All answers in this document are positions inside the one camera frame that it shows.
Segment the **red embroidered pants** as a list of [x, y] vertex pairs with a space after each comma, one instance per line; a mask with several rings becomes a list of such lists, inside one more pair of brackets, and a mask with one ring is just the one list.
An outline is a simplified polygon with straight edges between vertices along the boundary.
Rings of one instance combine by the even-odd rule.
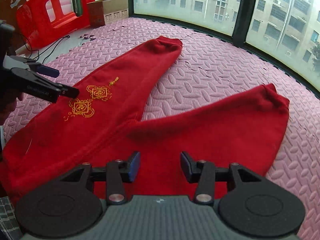
[[7, 142], [1, 184], [12, 203], [82, 163], [103, 167], [141, 153], [133, 194], [188, 195], [181, 152], [218, 167], [239, 163], [264, 176], [280, 149], [289, 100], [273, 84], [210, 105], [142, 120], [147, 99], [179, 57], [178, 39], [158, 37], [99, 67], [76, 84], [79, 96], [46, 107]]

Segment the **red plastic stool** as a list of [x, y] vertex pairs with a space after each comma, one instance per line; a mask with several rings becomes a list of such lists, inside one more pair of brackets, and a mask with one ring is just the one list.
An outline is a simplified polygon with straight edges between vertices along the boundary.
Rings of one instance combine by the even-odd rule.
[[82, 13], [65, 12], [60, 0], [29, 0], [16, 11], [16, 21], [29, 46], [41, 49], [59, 38], [90, 26], [87, 3], [79, 0]]

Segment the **brown cardboard box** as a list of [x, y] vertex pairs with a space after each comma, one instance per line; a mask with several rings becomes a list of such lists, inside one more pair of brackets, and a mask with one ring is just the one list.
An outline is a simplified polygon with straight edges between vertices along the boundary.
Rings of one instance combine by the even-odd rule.
[[128, 0], [98, 0], [87, 3], [89, 22], [101, 27], [129, 17]]

